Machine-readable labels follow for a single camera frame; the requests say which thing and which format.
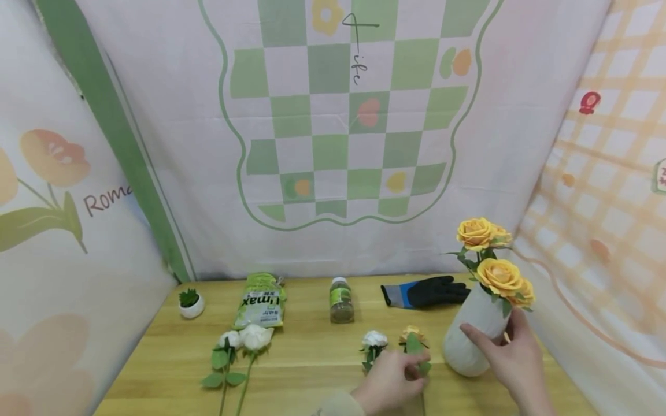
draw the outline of hand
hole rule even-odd
[[[399,407],[423,391],[427,380],[421,377],[417,365],[429,359],[427,351],[421,355],[383,351],[352,396],[367,416]]]
[[[537,401],[541,412],[546,411],[544,407],[551,408],[545,388],[543,353],[529,328],[523,310],[514,308],[511,312],[507,326],[510,342],[504,337],[499,341],[492,341],[468,323],[463,323],[460,329],[486,356],[495,376],[509,390],[519,406],[531,408]]]

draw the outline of white flower pot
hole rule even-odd
[[[201,294],[199,294],[199,299],[196,301],[196,303],[190,306],[189,308],[184,308],[180,306],[180,303],[178,303],[178,308],[180,308],[180,314],[185,319],[196,318],[197,316],[201,315],[205,307],[206,304],[204,303],[204,297],[201,296]]]
[[[469,323],[495,339],[504,334],[508,321],[509,317],[502,313],[501,298],[493,303],[492,297],[477,283],[446,332],[442,346],[444,360],[456,373],[466,377],[485,373],[490,366],[486,357],[460,330],[460,325]]]

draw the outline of tabletop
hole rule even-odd
[[[267,353],[252,366],[243,415],[309,416],[336,390],[351,391],[364,374],[359,352],[363,335],[384,332],[393,346],[407,325],[422,329],[430,342],[432,370],[421,402],[395,415],[512,416],[515,404],[508,392],[487,372],[467,379],[454,373],[442,357],[442,340],[458,307],[434,310],[389,308],[382,284],[401,284],[428,276],[370,276],[349,278],[356,321],[330,323],[330,279],[286,281],[288,300],[284,327],[275,332]],[[465,281],[463,276],[457,280]],[[126,365],[95,412],[96,416],[218,415],[220,390],[207,390],[200,380],[210,373],[211,349],[230,329],[240,304],[244,281],[194,282],[177,287],[165,300]],[[195,288],[206,302],[204,313],[185,320],[178,313],[178,293]],[[548,389],[559,414],[592,416],[597,413],[557,362],[544,350]],[[245,372],[247,358],[233,370]],[[224,415],[234,415],[242,386],[228,390]]]

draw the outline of green bottle label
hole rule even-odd
[[[337,288],[333,289],[328,298],[328,302],[331,306],[336,304],[352,303],[352,291],[346,288]]]

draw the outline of white rose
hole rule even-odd
[[[388,338],[381,332],[370,331],[363,337],[363,345],[366,347],[386,347]]]
[[[217,344],[219,344],[219,346],[221,347],[224,347],[226,340],[229,340],[229,346],[233,348],[238,349],[243,346],[243,342],[242,339],[240,338],[240,334],[238,333],[238,331],[225,332],[224,334],[222,334]]]
[[[251,323],[240,332],[243,345],[250,351],[259,351],[270,343],[270,337],[273,335],[273,328],[263,328]]]

